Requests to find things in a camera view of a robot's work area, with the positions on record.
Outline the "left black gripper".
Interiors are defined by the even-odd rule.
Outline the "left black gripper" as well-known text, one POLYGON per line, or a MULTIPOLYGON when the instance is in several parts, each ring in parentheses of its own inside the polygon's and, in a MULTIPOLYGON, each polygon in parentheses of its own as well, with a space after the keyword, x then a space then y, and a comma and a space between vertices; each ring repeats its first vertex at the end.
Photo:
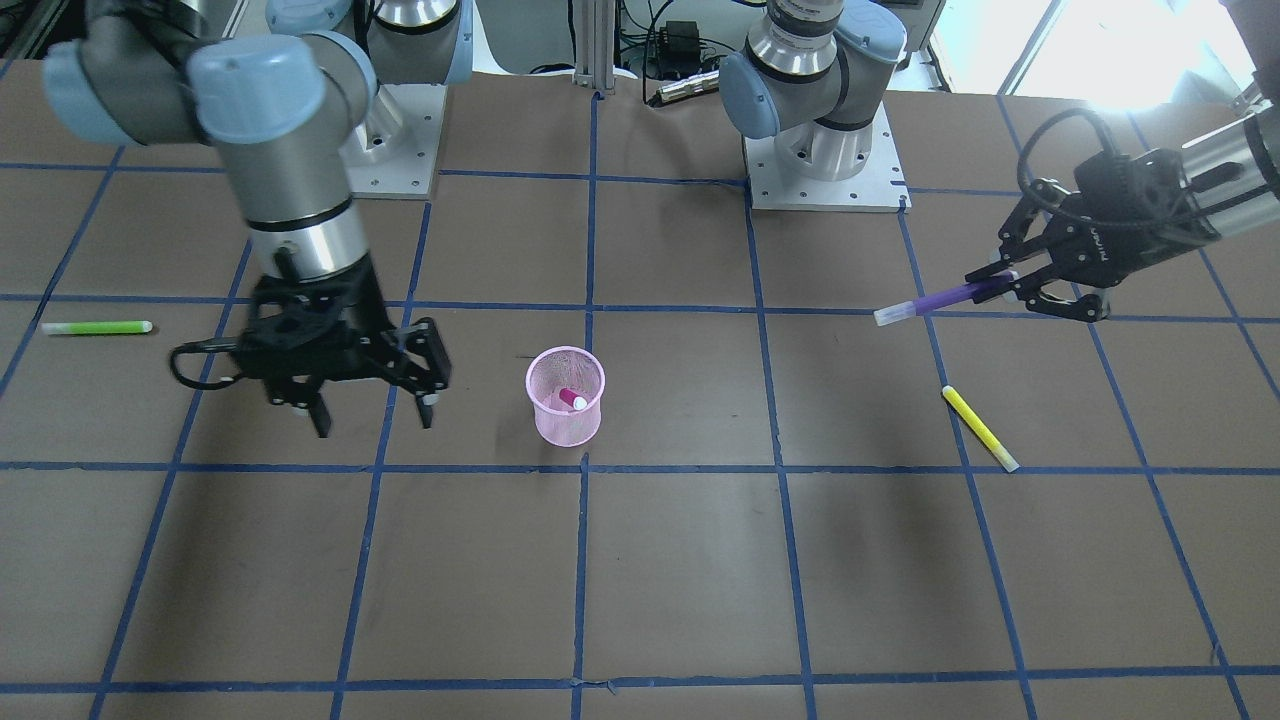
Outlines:
POLYGON ((1023 196, 998 231, 995 263, 964 278, 986 283, 986 301, 1021 301, 1033 313, 1098 322, 1110 314, 1103 291, 1221 237, 1193 217, 1174 150, 1138 158, 1102 151, 1076 167, 1075 178, 1075 191, 1046 178, 1020 181, 1023 196), (1012 268, 1042 254, 1048 264, 1028 275, 1012 268))

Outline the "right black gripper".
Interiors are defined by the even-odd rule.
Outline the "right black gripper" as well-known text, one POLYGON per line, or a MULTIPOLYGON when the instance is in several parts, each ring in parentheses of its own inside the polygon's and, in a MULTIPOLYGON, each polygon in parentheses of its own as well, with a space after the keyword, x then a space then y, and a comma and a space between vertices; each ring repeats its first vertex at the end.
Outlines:
MULTIPOLYGON (((236 341, 236 365, 248 378, 308 383, 379 378, 415 395, 421 428, 430 429, 452 361, 434 320, 392 323, 372 259, 340 272, 303 275, 291 255, 275 255, 255 286, 250 319, 236 341)), ((328 438, 332 415, 321 395, 303 401, 315 433, 328 438)))

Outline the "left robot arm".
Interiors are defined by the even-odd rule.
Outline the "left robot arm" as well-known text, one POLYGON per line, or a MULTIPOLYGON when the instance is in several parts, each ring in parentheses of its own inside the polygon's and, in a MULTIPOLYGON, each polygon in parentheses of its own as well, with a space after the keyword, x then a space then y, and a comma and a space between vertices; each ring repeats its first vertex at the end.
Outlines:
MULTIPOLYGON (((745 138, 777 138, 803 176, 838 181, 837 143, 861 142, 905 51, 906 31, 872 1, 768 1, 741 50, 719 65, 724 111, 745 138)), ((1069 108, 1025 141, 1020 199, 989 264, 955 288, 877 313, 879 324, 969 300, 1014 297, 1033 313, 1093 323, 1129 275, 1277 220, 1277 109, 1267 108, 1178 149, 1120 150, 1096 110, 1069 108), (1075 188, 1036 177, 1029 160, 1057 124, 1080 118, 1100 150, 1075 188)))

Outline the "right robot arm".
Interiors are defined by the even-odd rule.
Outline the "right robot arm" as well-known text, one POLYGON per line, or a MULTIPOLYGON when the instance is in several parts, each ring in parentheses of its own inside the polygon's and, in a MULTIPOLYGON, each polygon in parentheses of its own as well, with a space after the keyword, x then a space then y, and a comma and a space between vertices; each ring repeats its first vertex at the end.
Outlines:
POLYGON ((44 59, 45 96, 76 136, 201 143, 220 158, 262 269, 236 337, 179 345, 175 380, 259 380, 326 437, 328 382, 404 389, 424 428, 452 364, 431 318, 387 310, 342 145, 388 85, 454 85, 474 69, 471 1, 274 1, 269 32, 214 38, 180 1, 90 1, 86 35, 44 59))

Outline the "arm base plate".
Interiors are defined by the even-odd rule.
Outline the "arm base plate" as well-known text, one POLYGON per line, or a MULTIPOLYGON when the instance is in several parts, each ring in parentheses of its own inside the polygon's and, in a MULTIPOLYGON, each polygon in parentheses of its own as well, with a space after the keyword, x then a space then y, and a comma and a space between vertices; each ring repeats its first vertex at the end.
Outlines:
POLYGON ((815 120, 742 141, 753 206, 786 211, 899 213, 913 208, 884 104, 860 129, 815 120))
POLYGON ((340 146, 357 199, 428 200, 436 176, 448 88, 383 85, 340 146))

